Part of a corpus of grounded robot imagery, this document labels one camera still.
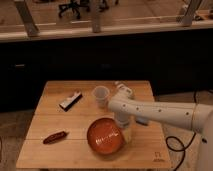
bowl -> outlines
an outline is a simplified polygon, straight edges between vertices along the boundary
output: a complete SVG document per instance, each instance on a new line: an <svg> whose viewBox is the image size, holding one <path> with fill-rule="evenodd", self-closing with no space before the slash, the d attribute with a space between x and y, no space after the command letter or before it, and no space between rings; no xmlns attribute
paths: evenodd
<svg viewBox="0 0 213 171"><path fill-rule="evenodd" d="M121 129L111 118L94 121L87 131L87 141L93 151L103 155L119 151L125 142Z"/></svg>

wooden table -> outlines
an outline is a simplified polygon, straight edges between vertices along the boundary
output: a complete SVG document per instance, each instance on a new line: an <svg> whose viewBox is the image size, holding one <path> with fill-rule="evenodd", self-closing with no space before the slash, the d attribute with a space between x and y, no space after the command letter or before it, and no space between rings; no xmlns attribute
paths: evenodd
<svg viewBox="0 0 213 171"><path fill-rule="evenodd" d="M153 101L148 81L122 81L135 93L135 99ZM89 125L98 118L113 117L108 109L100 109L91 94L97 85L116 93L114 81L50 81L35 111L28 134L21 149L17 168L80 168L80 169L148 169L170 168L170 157L164 141L161 125L150 122L142 126L133 122L132 141L118 153L99 156L89 147L86 133ZM83 98L68 112L59 103L75 90L82 91ZM50 134L68 131L68 137L55 144L43 145Z"/></svg>

white cup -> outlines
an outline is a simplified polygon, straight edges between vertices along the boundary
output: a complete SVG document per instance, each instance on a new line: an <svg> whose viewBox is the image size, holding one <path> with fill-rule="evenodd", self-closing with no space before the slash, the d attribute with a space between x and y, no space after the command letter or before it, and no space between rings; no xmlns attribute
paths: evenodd
<svg viewBox="0 0 213 171"><path fill-rule="evenodd" d="M109 93L109 89L105 86L97 86L94 88L92 94L95 97L98 107L104 108L107 106Z"/></svg>

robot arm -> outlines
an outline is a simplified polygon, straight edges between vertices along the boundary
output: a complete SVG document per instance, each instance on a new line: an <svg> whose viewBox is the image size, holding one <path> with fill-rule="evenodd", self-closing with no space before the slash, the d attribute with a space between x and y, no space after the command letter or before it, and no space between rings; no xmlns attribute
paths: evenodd
<svg viewBox="0 0 213 171"><path fill-rule="evenodd" d="M196 171L213 170L213 106L136 101L132 90L121 84L108 107L115 113L115 122L121 128L128 126L130 115L134 115L201 133Z"/></svg>
<svg viewBox="0 0 213 171"><path fill-rule="evenodd" d="M115 112L115 121L120 127L128 125L129 115L167 123L179 128L202 133L212 106L195 103L140 102L128 98L112 98L109 109Z"/></svg>

